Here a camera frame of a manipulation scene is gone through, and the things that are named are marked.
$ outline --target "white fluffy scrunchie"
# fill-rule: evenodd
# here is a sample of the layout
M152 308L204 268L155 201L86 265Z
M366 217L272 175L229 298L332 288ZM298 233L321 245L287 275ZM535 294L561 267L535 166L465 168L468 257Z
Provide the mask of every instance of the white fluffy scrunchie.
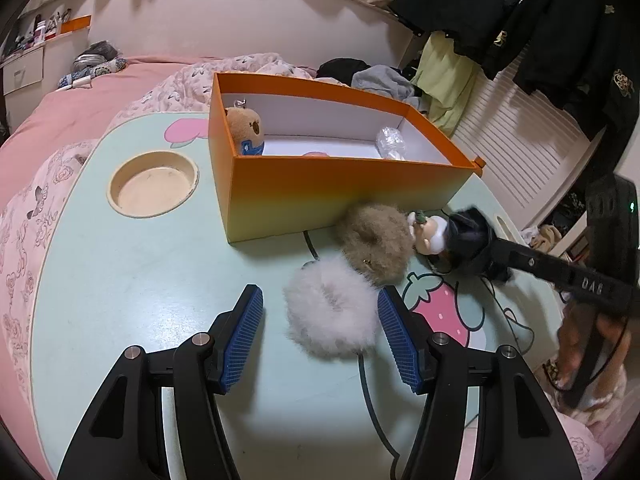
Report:
M378 293L343 254L297 270L284 297L289 335L310 352L336 356L375 344Z

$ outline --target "plastic wrap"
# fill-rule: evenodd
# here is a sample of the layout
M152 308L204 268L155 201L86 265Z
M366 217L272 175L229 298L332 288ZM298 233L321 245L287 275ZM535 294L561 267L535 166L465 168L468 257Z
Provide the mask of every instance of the plastic wrap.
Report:
M376 148L382 158L405 160L406 146L397 128L382 128L376 136Z

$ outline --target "round table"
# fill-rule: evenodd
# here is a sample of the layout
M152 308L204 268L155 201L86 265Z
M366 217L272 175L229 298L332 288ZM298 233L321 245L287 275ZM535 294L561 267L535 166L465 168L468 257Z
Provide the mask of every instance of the round table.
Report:
M207 330L217 314L235 305L247 283L255 283L264 293L264 321L241 380L218 398L241 477L271 478L268 472L273 472L280 480L388 478L392 457L366 409L357 359L321 360L287 337L282 289L294 270L312 259L303 234L228 244L206 139L177 148L200 169L198 187L181 206L147 219L121 216L109 206L106 187L113 171L141 152L168 150L164 131L183 117L206 119L204 114L153 114L107 135L84 165L51 241L36 299L32 376L36 424L52 470L59 471L84 411L127 346L140 345L147 352L178 346ZM471 205L502 236L504 226L516 233L475 175L448 209ZM338 250L331 229L311 231L309 237L321 258ZM471 346L493 351L514 344L515 334L522 348L534 333L527 363L537 366L554 353L560 309L546 283L516 272L514 280L496 288L501 307L512 309L527 331L506 319L479 278L448 275L443 280L432 272L411 261L406 279L397 285L410 308L428 310L433 298L427 291L438 284L437 308L451 308L449 292L459 282L464 323L477 325L484 312L482 328L469 334ZM364 378L382 429L401 454L400 476L424 398L402 383L382 334L365 357ZM172 390L165 389L162 398L170 470L177 480L184 470ZM477 412L478 391L470 388L467 420Z

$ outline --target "hanging clothes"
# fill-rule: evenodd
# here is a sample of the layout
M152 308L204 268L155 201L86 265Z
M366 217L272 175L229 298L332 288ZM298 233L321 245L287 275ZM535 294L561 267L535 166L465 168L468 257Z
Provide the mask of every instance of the hanging clothes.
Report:
M593 49L605 0L523 0L495 38L482 69L489 79L529 42L513 81L563 108Z
M523 0L482 63L492 79L529 43L513 81L569 112L589 139L606 127L583 172L612 171L638 120L636 39L608 0Z
M351 80L351 87L391 97L416 109L420 105L420 99L414 95L414 87L411 83L402 77L398 70L386 65L375 65L356 72Z
M482 63L486 51L520 0L393 0L389 9L416 34L441 30L454 51Z
M458 125L479 69L454 52L454 40L444 32L430 35L412 83L430 98L428 118L444 134L451 136Z

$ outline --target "bottle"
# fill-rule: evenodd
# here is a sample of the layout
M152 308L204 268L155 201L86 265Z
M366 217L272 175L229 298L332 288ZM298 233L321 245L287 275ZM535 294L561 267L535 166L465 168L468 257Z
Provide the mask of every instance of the bottle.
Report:
M47 22L38 22L36 30L33 31L33 44L38 45L44 43L44 31L47 28Z

